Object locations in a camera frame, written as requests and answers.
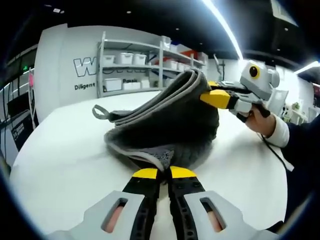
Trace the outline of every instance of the ceiling light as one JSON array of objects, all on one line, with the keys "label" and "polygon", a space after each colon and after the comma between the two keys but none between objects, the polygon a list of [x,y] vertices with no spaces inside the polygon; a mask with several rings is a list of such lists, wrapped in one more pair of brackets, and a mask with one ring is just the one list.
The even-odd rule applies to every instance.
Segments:
[{"label": "ceiling light", "polygon": [[313,63],[310,63],[309,65],[299,69],[298,71],[295,71],[294,74],[300,74],[308,69],[320,67],[320,63],[318,61],[314,61]]},{"label": "ceiling light", "polygon": [[211,0],[202,0],[202,1],[208,7],[208,9],[210,9],[210,11],[213,13],[213,15],[215,15],[215,17],[218,19],[218,21],[220,22],[220,24],[222,25],[222,27],[224,28],[224,30],[228,34],[239,59],[242,61],[244,59],[244,57],[242,56],[239,44],[238,44],[234,34],[232,33],[230,27],[228,26],[226,20],[221,15],[219,10],[214,6],[214,4],[211,2]]}]

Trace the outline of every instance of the metal shelving unit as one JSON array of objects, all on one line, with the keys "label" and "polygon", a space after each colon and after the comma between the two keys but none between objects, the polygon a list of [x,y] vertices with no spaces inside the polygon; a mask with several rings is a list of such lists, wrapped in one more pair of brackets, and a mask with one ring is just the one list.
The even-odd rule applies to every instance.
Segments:
[{"label": "metal shelving unit", "polygon": [[[122,65],[122,64],[111,64],[111,65],[103,65],[103,55],[104,50],[123,50],[126,52],[142,52],[147,55],[147,60],[150,59],[151,54],[158,55],[159,65]],[[101,42],[98,44],[97,51],[97,95],[98,98],[103,98],[107,96],[114,96],[120,94],[128,94],[128,93],[139,93],[139,92],[149,92],[149,91],[160,91],[164,89],[164,81],[163,74],[166,72],[173,73],[181,73],[182,71],[177,69],[171,69],[167,67],[163,67],[163,58],[170,57],[180,62],[189,63],[192,67],[201,67],[205,64],[199,60],[194,59],[193,54],[191,57],[183,55],[179,52],[174,52],[170,50],[163,49],[163,43],[160,42],[159,46],[151,45],[143,42],[137,41],[127,41],[120,39],[106,39],[106,32],[103,32]],[[148,71],[157,70],[159,75],[158,87],[151,88],[140,88],[133,90],[115,90],[115,91],[103,91],[103,70],[106,69],[145,69]]]}]

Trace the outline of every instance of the gray towel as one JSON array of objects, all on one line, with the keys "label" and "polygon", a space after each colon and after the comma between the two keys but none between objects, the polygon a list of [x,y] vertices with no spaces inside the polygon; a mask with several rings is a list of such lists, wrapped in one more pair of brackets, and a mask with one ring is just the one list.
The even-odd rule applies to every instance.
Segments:
[{"label": "gray towel", "polygon": [[210,90],[201,71],[188,69],[135,110],[109,113],[95,105],[92,112],[98,119],[115,123],[104,141],[138,166],[151,163],[161,171],[170,165],[188,168],[211,148],[216,137],[218,110],[200,101],[200,95]]}]

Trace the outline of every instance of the black sleeve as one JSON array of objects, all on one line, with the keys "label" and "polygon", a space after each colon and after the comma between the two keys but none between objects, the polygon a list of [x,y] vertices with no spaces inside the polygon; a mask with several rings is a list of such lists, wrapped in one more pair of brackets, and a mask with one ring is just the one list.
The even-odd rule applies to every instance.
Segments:
[{"label": "black sleeve", "polygon": [[320,155],[320,115],[310,123],[288,123],[288,127],[289,142],[281,149],[284,158],[295,167],[316,159]]}]

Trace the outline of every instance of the gray gripper housing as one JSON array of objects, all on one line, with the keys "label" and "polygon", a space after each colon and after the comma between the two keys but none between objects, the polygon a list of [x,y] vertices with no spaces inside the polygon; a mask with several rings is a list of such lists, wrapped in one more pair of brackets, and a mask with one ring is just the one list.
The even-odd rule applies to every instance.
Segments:
[{"label": "gray gripper housing", "polygon": [[[195,224],[198,240],[274,240],[278,235],[268,230],[256,230],[243,220],[242,212],[214,191],[184,195]],[[223,230],[215,232],[206,209],[213,210]]]},{"label": "gray gripper housing", "polygon": [[[49,235],[49,240],[129,240],[139,207],[145,198],[142,194],[113,191],[84,212],[83,221],[70,230],[59,230]],[[125,206],[113,232],[103,230],[119,203]]]}]

